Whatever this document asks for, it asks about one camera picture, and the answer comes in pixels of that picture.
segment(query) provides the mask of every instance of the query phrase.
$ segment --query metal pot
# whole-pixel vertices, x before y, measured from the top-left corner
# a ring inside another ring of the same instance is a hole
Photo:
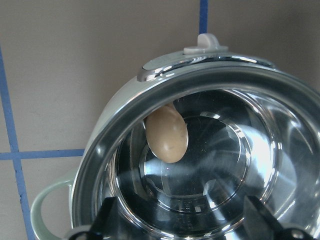
[[[152,153],[144,129],[168,103],[189,136],[177,163]],[[103,200],[117,197],[120,221],[139,239],[246,239],[250,195],[318,238],[319,113],[320,95],[305,83],[201,34],[198,46],[145,64],[106,105],[73,183],[72,227],[91,224]],[[135,239],[119,229],[118,239]]]

